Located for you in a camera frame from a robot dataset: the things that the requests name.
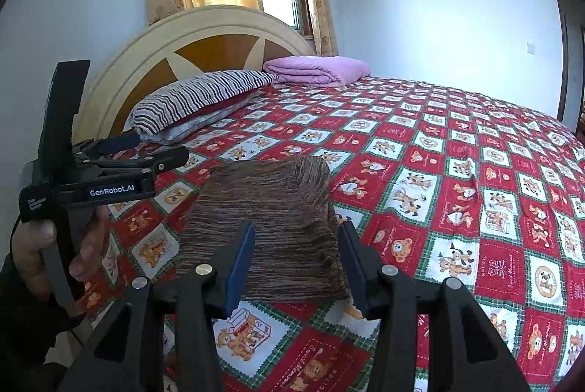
human hand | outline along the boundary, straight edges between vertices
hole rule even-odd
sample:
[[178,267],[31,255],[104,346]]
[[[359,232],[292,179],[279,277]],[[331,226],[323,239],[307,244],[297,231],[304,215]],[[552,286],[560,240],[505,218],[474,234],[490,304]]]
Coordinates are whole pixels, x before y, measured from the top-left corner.
[[[108,216],[107,206],[100,206],[86,227],[80,253],[69,265],[69,273],[77,281],[88,280],[99,269]],[[30,292],[43,302],[48,301],[52,288],[40,251],[55,242],[56,238],[55,225],[50,220],[20,223],[12,237],[12,259],[16,270]]]

checkered pattern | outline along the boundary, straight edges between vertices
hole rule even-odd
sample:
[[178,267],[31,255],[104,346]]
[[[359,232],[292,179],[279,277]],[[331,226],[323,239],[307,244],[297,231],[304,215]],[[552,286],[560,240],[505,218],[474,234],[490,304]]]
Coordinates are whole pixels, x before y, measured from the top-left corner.
[[[189,207],[220,159],[303,154],[327,161],[339,221],[352,221],[386,263],[466,284],[533,390],[560,381],[583,347],[585,149],[556,120],[478,93],[366,78],[329,89],[267,87],[183,144],[188,164],[159,176],[154,199],[110,205],[103,269],[86,285],[95,324],[137,275],[173,277]],[[165,328],[169,390],[173,321]],[[233,391],[365,390],[377,332],[351,299],[242,302],[214,323]],[[423,391],[425,316],[418,338],[415,388]]]

folded clothing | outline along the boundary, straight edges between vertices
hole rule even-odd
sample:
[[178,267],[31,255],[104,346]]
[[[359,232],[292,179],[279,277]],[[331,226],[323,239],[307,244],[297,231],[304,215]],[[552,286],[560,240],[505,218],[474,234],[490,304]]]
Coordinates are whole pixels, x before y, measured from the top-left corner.
[[256,227],[256,246],[243,298],[324,302],[347,297],[328,189],[329,167],[315,156],[213,167],[181,235],[177,276],[209,261],[248,220]]
[[368,64],[347,57],[314,57],[298,55],[264,63],[263,70],[276,74],[279,82],[340,86],[353,83],[370,74]]
[[170,83],[139,101],[130,112],[124,129],[154,135],[196,115],[208,105],[260,88],[276,78],[276,75],[254,70],[227,70],[200,73]]
[[149,135],[148,133],[144,132],[139,133],[140,140],[164,145],[178,143],[189,136],[191,133],[196,132],[198,129],[203,128],[208,124],[222,120],[231,115],[233,112],[246,106],[254,98],[256,98],[259,93],[259,90],[250,90],[249,92],[242,93],[241,95],[230,98],[230,100],[215,103],[214,105],[208,105],[205,108],[199,110],[195,115],[188,116],[187,118],[178,121],[177,123],[173,123],[164,130],[161,130],[158,133],[154,133],[154,135]]

wooden headboard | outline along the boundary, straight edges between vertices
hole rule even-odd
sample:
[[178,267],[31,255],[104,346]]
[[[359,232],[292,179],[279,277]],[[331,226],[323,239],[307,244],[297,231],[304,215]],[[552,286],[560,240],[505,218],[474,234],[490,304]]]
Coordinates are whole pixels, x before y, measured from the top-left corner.
[[74,142],[122,132],[131,109],[162,86],[215,70],[260,70],[288,55],[315,55],[295,30],[255,9],[210,5],[150,26],[84,95]]

black sleeve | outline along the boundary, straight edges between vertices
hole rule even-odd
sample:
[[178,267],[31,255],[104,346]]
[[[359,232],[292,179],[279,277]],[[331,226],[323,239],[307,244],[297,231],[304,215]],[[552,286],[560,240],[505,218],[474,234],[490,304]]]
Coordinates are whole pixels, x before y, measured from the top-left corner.
[[56,390],[66,369],[46,364],[56,336],[74,328],[81,318],[70,318],[55,298],[39,302],[20,279],[12,256],[0,272],[0,384],[14,392]]

